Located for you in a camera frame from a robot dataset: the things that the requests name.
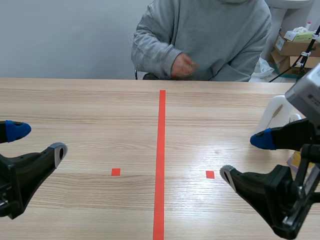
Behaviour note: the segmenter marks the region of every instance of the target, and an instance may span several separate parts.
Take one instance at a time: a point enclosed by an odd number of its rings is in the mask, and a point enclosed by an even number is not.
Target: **wood grain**
[[[165,239],[276,240],[219,176],[267,173],[291,152],[250,146],[268,101],[287,83],[0,78],[2,120],[32,125],[1,144],[13,157],[68,145],[26,212],[1,218],[3,240],[151,240],[159,90],[166,90]],[[121,177],[111,177],[121,168]],[[216,179],[206,179],[206,171]],[[314,206],[298,237],[316,239]]]

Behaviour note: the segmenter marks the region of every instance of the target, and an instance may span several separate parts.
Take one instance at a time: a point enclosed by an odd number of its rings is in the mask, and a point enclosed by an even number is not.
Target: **black cable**
[[[320,34],[320,26],[318,28],[318,30],[315,32],[315,35],[319,35]],[[314,44],[316,42],[316,38],[312,37],[312,40],[308,46],[308,48],[306,49],[306,53],[310,53],[313,50]],[[283,74],[285,74],[286,72],[288,72],[289,70],[293,69],[295,66],[297,66],[298,62],[301,60],[301,66],[300,66],[300,70],[298,72],[298,76],[297,76],[297,81],[299,79],[301,79],[304,75],[305,75],[305,67],[306,67],[306,63],[308,60],[308,56],[303,56],[302,54],[299,56],[299,58],[294,62],[294,64],[289,67],[287,70],[285,70],[283,73],[279,74],[278,76],[276,76],[274,79],[272,79],[271,81],[269,81],[269,83],[272,83],[274,80],[276,80],[277,78],[281,77]]]

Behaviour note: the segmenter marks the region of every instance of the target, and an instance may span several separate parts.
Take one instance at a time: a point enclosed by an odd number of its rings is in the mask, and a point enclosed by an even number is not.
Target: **cardboard box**
[[[275,43],[275,49],[282,56],[299,57],[302,52],[305,52],[310,44],[310,41],[289,41],[279,33]],[[315,42],[313,45],[315,50],[312,51],[311,57],[320,57],[320,43]]]
[[[296,61],[298,57],[291,56],[290,57],[290,66],[292,66]],[[308,61],[306,61],[305,67],[307,69],[313,69],[320,63],[320,57],[309,57]]]
[[[273,58],[273,61],[276,67],[276,72],[279,74],[283,73],[288,68],[290,68],[293,65],[293,63],[295,63],[295,61],[298,59],[297,56],[280,55],[276,49],[272,51],[271,56]],[[305,73],[307,73],[310,69],[314,68],[319,62],[320,62],[320,57],[309,57],[307,61]],[[292,78],[294,75],[298,75],[298,73],[299,73],[299,67],[297,66],[287,71],[283,77]]]
[[[284,38],[288,39],[291,42],[302,42],[302,41],[311,41],[313,35],[314,35],[313,32],[298,33],[294,31],[287,31],[286,34],[284,35]]]

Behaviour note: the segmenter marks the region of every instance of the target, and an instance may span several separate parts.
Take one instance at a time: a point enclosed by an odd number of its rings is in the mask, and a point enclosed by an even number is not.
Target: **gray hoodie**
[[[265,0],[154,0],[134,34],[138,71],[171,78],[180,53],[199,64],[186,80],[249,81],[271,29]]]

